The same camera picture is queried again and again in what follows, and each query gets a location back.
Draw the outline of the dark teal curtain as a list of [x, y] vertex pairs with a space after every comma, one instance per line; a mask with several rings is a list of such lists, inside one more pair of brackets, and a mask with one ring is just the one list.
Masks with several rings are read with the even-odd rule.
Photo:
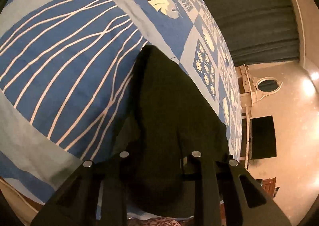
[[299, 59], [291, 0], [204, 0], [235, 66]]

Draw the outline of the blue patterned bedsheet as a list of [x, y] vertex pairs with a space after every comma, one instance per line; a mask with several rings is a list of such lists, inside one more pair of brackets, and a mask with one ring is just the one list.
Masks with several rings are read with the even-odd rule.
[[235, 64], [204, 0], [8, 0], [1, 12], [1, 192], [24, 225], [83, 160], [110, 156], [145, 45], [192, 79], [239, 157]]

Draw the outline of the brown wooden cabinet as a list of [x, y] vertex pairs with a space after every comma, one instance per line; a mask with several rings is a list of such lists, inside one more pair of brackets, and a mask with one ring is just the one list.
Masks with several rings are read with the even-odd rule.
[[259, 183], [261, 187], [267, 192], [272, 198], [275, 198], [280, 187], [276, 185], [277, 178], [260, 179]]

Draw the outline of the white long tv shelf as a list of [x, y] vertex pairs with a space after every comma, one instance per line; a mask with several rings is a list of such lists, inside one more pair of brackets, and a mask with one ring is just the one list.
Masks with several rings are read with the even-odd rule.
[[248, 170], [250, 154], [250, 138], [251, 138], [251, 112], [250, 107], [244, 105], [242, 108], [242, 143], [240, 152], [240, 164]]

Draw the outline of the black wall television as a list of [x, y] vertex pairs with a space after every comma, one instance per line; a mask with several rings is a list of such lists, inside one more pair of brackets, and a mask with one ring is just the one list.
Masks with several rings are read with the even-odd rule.
[[276, 157], [276, 134], [273, 116], [253, 118], [251, 128], [251, 159]]

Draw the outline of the black pants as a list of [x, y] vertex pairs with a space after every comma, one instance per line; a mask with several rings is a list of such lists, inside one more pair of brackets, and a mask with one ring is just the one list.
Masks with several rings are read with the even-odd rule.
[[192, 79], [155, 46], [137, 56], [128, 113], [116, 141], [129, 153], [129, 202], [160, 216], [219, 212], [215, 163], [229, 154], [226, 126]]

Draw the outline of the white oval mirror dresser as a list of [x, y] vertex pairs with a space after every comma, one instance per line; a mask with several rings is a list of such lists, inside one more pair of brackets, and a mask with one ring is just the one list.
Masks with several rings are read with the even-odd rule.
[[247, 65], [236, 67], [241, 107], [253, 107], [258, 101], [277, 93], [283, 82], [274, 77], [253, 77]]

